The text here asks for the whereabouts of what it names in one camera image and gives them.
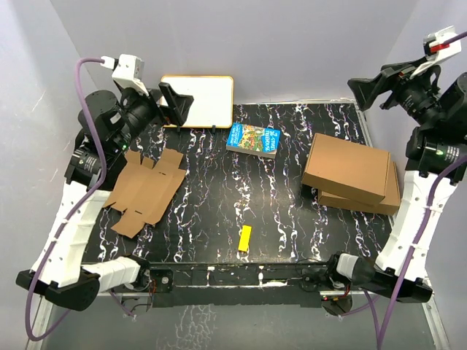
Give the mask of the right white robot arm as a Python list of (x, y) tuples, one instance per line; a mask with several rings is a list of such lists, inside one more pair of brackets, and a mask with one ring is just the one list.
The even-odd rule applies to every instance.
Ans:
[(382, 251), (371, 264), (338, 252), (328, 261), (326, 283), (360, 287), (402, 303), (425, 303), (433, 290), (423, 281), (431, 240), (444, 207), (466, 172), (466, 74), (444, 92), (441, 67), (412, 61), (384, 65), (373, 79), (348, 81), (360, 110), (389, 92), (381, 109), (400, 106), (417, 122), (406, 145), (401, 205)]

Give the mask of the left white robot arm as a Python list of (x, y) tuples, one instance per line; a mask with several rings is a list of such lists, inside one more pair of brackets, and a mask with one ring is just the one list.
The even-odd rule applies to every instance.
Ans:
[(125, 87), (119, 95), (97, 90), (85, 98), (61, 206), (39, 259), (19, 272), (19, 287), (82, 311), (100, 292), (149, 286), (149, 265), (142, 258), (124, 255), (92, 265), (82, 258), (104, 208), (120, 213), (113, 230), (128, 238), (160, 222), (186, 175), (182, 154), (165, 148), (153, 160), (130, 146), (151, 123), (183, 125), (192, 103), (192, 96), (176, 93), (166, 82), (146, 93)]

